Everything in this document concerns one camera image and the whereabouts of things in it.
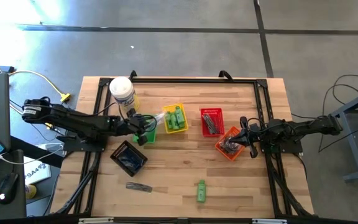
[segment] black metal frame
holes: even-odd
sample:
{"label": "black metal frame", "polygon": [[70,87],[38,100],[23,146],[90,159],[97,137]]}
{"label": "black metal frame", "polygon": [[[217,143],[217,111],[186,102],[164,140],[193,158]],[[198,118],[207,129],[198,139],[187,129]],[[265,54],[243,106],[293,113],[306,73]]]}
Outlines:
{"label": "black metal frame", "polygon": [[[132,71],[130,75],[130,79],[132,83],[233,83],[233,84],[251,84],[254,87],[255,92],[255,100],[256,100],[256,106],[257,106],[257,112],[258,117],[261,120],[261,122],[265,123],[264,120],[264,112],[262,107],[262,101],[260,97],[259,90],[262,89],[264,93],[264,99],[266,102],[266,110],[267,110],[267,116],[268,119],[273,118],[273,110],[272,105],[270,102],[270,95],[269,95],[269,89],[267,85],[266,79],[233,79],[230,74],[228,74],[226,71],[222,70],[220,71],[219,78],[140,78],[137,76],[135,71]],[[94,113],[97,113],[99,111],[99,107],[101,104],[101,97],[103,88],[108,86],[110,82],[113,80],[113,78],[100,78],[99,85],[98,85],[98,93],[96,95],[96,101],[94,106]],[[111,99],[111,92],[107,91],[106,99],[105,99],[105,106],[110,104]],[[260,148],[262,152],[267,152],[265,150],[265,147],[263,142],[260,144]],[[88,171],[88,166],[90,162],[90,155],[91,152],[86,152],[84,157],[84,163],[83,168],[81,171],[81,179],[80,183],[83,184],[82,180],[86,177],[86,173]],[[292,195],[290,190],[287,187],[287,183],[285,181],[285,174],[284,174],[284,168],[282,163],[282,157],[281,152],[275,153],[276,162],[277,162],[277,170],[274,168],[272,163],[272,157],[271,153],[265,153],[265,160],[267,165],[267,174],[268,174],[268,181],[270,186],[270,193],[272,195],[272,205],[273,205],[273,211],[275,218],[280,217],[282,215],[292,215],[291,212],[291,206],[294,208],[294,210],[298,213],[298,215],[301,216],[311,216],[308,212],[306,212],[300,204],[296,201],[295,197]],[[98,176],[98,168],[99,168],[99,161],[97,161],[96,168],[94,170],[94,174],[91,178],[91,184],[89,188],[89,195],[88,195],[88,201],[86,204],[86,208],[84,213],[91,216],[91,210],[93,205],[93,196],[94,191],[96,187],[96,179]],[[280,210],[280,207],[278,205],[278,197],[277,197],[277,190],[276,185],[277,183],[283,192],[283,198],[284,198],[284,205],[285,205],[285,213],[282,213]],[[81,195],[78,197],[78,200],[75,204],[74,213],[80,213],[80,207],[81,207],[81,199],[82,199],[82,192]],[[139,218],[133,218],[133,217],[118,217],[120,219],[124,220],[153,220],[154,222],[160,221],[162,218],[147,218],[147,217],[139,217]],[[207,222],[247,222],[250,219],[249,218],[222,218],[222,219],[215,219],[215,218],[202,218],[202,220]]]}

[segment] white label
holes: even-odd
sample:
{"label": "white label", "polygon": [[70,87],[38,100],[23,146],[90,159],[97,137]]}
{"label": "white label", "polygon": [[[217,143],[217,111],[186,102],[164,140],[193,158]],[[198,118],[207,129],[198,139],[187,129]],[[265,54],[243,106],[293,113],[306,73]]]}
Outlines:
{"label": "white label", "polygon": [[41,111],[41,107],[39,106],[24,106],[24,109],[32,109],[32,110],[37,110],[37,111]]}
{"label": "white label", "polygon": [[34,111],[34,110],[24,110],[23,113],[27,113],[27,114],[32,114],[32,115],[35,115],[37,112]]}

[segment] red basket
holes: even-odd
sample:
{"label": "red basket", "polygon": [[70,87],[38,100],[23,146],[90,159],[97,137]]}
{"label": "red basket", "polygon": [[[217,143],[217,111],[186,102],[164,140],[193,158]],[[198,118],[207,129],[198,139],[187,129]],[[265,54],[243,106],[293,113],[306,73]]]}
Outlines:
{"label": "red basket", "polygon": [[[219,134],[210,134],[208,131],[208,127],[204,121],[203,115],[208,114],[214,124],[216,125],[216,129],[219,131]],[[201,109],[201,123],[203,127],[203,136],[211,137],[211,136],[220,136],[224,134],[224,126],[223,126],[223,115],[221,108],[206,108]]]}
{"label": "red basket", "polygon": [[223,154],[224,157],[228,158],[228,159],[231,160],[231,161],[234,161],[234,160],[236,159],[236,157],[245,149],[245,147],[244,147],[244,146],[240,146],[240,149],[239,149],[235,154],[229,155],[229,154],[226,154],[226,153],[222,150],[221,146],[219,145],[219,142],[222,141],[224,138],[226,138],[226,136],[228,136],[228,135],[235,136],[235,135],[237,135],[237,134],[239,134],[239,133],[240,133],[240,130],[238,130],[236,127],[233,126],[233,127],[231,127],[231,129],[215,144],[215,148],[216,148],[219,152],[221,152],[221,154]]}

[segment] orange basket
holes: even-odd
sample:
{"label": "orange basket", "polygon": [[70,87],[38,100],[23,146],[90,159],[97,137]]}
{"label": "orange basket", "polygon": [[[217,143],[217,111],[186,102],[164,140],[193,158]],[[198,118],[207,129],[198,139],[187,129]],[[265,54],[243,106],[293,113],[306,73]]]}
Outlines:
{"label": "orange basket", "polygon": [[237,134],[240,133],[240,130],[238,130],[236,127],[231,127],[231,129],[226,133],[224,134],[224,136],[215,144],[215,148],[221,152],[221,154],[224,155],[224,157],[226,157],[227,159],[229,159],[230,161],[234,161],[236,159],[236,157],[245,149],[244,146],[239,146],[240,149],[233,155],[229,155],[229,154],[226,154],[224,152],[224,150],[221,148],[221,146],[219,145],[219,142],[221,142],[223,139],[225,139],[228,135],[231,135],[231,136],[235,136]]}

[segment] gray concrete floor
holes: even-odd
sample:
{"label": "gray concrete floor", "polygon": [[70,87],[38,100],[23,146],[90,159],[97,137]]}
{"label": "gray concrete floor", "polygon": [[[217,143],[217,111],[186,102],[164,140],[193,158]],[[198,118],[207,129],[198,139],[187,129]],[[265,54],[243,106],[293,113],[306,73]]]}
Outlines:
{"label": "gray concrete floor", "polygon": [[[0,24],[21,22],[68,26],[257,28],[252,0],[49,0],[0,1]],[[358,0],[260,0],[267,29],[358,30]],[[291,110],[318,116],[325,91],[343,74],[358,74],[358,36],[267,35],[275,77],[285,79]],[[76,95],[85,75],[266,77],[257,34],[24,32],[0,29],[0,64],[45,74],[64,92]],[[358,78],[342,81],[358,88]],[[11,99],[60,97],[39,77],[11,79]],[[338,88],[340,99],[357,93]],[[330,95],[326,112],[340,106]],[[12,135],[45,143],[32,126],[12,111]],[[53,138],[40,127],[45,137]],[[326,137],[327,144],[337,137]],[[319,136],[302,140],[308,183],[317,215],[358,221],[358,181],[342,176],[357,170],[346,141],[317,153]]]}

